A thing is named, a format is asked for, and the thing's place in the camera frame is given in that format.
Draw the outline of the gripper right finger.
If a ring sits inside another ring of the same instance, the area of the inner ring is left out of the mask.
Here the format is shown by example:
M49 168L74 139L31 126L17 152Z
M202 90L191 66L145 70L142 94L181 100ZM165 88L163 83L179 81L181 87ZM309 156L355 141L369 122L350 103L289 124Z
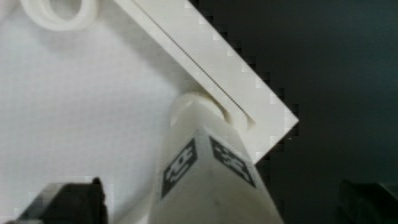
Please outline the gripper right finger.
M337 224L398 224L398 184L342 180Z

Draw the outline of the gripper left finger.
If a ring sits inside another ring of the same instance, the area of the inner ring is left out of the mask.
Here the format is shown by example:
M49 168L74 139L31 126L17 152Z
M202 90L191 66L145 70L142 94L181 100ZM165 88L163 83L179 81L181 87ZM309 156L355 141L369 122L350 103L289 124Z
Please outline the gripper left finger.
M99 178L87 183L51 183L10 224L108 224Z

